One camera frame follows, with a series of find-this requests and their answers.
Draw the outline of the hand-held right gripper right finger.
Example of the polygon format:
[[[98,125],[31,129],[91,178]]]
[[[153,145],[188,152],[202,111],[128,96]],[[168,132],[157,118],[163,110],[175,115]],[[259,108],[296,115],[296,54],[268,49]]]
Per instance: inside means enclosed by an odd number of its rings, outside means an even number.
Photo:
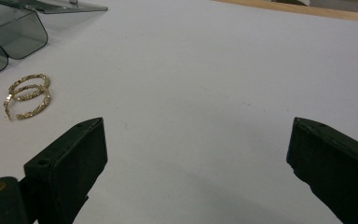
[[[286,161],[343,224],[358,224],[358,141],[321,122],[296,118]]]

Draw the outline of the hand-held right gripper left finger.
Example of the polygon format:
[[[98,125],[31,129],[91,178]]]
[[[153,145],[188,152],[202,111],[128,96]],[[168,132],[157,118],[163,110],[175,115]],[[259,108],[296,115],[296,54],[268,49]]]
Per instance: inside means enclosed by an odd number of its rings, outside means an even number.
[[[102,118],[82,121],[25,163],[39,224],[73,224],[107,164]]]

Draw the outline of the smoked clear acrylic organizer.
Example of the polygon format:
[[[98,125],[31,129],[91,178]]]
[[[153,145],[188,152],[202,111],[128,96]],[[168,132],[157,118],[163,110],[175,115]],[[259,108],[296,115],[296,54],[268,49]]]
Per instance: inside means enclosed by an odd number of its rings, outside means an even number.
[[[10,59],[22,60],[48,43],[38,14],[107,11],[79,0],[0,0],[0,72]]]

